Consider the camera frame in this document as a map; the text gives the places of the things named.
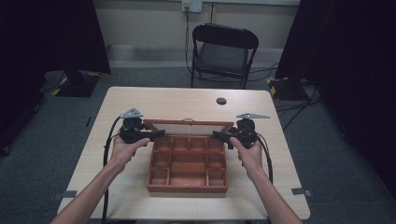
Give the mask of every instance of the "gray carpet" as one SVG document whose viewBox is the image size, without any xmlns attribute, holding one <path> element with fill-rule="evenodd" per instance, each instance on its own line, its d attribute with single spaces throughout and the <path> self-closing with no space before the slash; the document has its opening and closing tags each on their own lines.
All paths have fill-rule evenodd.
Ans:
<svg viewBox="0 0 396 224">
<path fill-rule="evenodd" d="M 254 73 L 250 79 L 266 74 Z M 48 73 L 43 90 L 61 75 Z M 47 92 L 38 112 L 10 146 L 10 155 L 0 158 L 0 223 L 52 220 L 60 203 L 53 196 L 67 188 L 106 91 L 112 86 L 188 88 L 190 75 L 186 68 L 117 68 L 112 69 L 112 75 L 101 77 L 91 98 L 54 97 Z M 195 88 L 239 87 L 237 82 L 195 80 Z M 247 89 L 268 90 L 268 86 L 261 79 L 250 81 Z M 313 86 L 307 86 L 306 91 L 312 94 Z M 279 109 L 299 103 L 275 101 Z M 297 111 L 278 113 L 283 127 Z M 302 185 L 313 193 L 307 197 L 311 217 L 304 223 L 395 223 L 395 202 L 370 165 L 345 141 L 324 104 L 303 110 L 285 135 Z"/>
</svg>

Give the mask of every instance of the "wooden compartment box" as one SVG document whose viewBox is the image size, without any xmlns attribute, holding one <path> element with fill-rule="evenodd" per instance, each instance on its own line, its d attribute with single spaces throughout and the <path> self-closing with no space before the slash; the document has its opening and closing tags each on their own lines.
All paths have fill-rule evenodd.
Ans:
<svg viewBox="0 0 396 224">
<path fill-rule="evenodd" d="M 228 189 L 224 144 L 213 131 L 227 132 L 232 122 L 145 120 L 154 141 L 148 171 L 149 192 L 225 193 Z"/>
</svg>

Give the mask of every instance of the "wooden table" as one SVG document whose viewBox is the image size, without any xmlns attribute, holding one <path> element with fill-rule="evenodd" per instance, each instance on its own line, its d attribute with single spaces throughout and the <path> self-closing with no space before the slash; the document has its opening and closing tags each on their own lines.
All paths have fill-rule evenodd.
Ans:
<svg viewBox="0 0 396 224">
<path fill-rule="evenodd" d="M 216 100 L 223 97 L 226 105 Z M 291 189 L 301 187 L 288 144 L 267 91 L 133 88 L 113 87 L 98 113 L 87 143 L 67 190 L 81 192 L 102 168 L 104 144 L 112 123 L 120 114 L 137 108 L 142 119 L 193 119 L 201 121 L 239 120 L 236 115 L 251 113 L 268 115 L 255 119 L 256 132 L 268 143 L 273 161 L 274 183 L 301 219 L 310 216 L 303 194 L 293 195 Z M 253 220 L 267 219 L 257 191 L 237 159 L 237 150 L 226 151 L 229 188 L 226 194 L 149 193 L 146 182 L 152 143 L 139 148 L 134 158 L 109 189 L 108 218 L 160 220 Z M 263 155 L 263 166 L 266 159 Z M 62 200 L 61 211 L 71 199 Z M 103 199 L 92 218 L 102 216 Z"/>
</svg>

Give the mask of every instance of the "forearm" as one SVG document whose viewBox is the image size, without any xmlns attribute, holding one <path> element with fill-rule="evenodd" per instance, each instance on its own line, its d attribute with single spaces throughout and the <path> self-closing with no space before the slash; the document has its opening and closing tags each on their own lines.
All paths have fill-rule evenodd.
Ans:
<svg viewBox="0 0 396 224">
<path fill-rule="evenodd" d="M 118 173 L 119 167 L 109 163 L 51 223 L 87 223 Z"/>
<path fill-rule="evenodd" d="M 303 223 L 291 210 L 263 170 L 258 170 L 252 175 L 252 181 L 259 192 L 262 203 L 274 224 Z"/>
</svg>

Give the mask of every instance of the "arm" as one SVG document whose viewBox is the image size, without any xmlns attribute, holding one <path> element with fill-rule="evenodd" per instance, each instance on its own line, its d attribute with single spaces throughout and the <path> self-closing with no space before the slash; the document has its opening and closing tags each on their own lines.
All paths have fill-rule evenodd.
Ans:
<svg viewBox="0 0 396 224">
<path fill-rule="evenodd" d="M 303 223 L 291 210 L 262 169 L 262 146 L 260 143 L 256 142 L 252 148 L 245 149 L 238 139 L 232 137 L 230 140 L 238 149 L 239 160 L 244 164 L 247 176 L 256 187 L 271 221 L 274 224 Z"/>
<path fill-rule="evenodd" d="M 134 144 L 125 144 L 119 136 L 116 136 L 108 164 L 51 223 L 87 223 L 111 182 L 124 170 L 136 150 L 148 142 L 149 139 L 145 138 Z"/>
</svg>

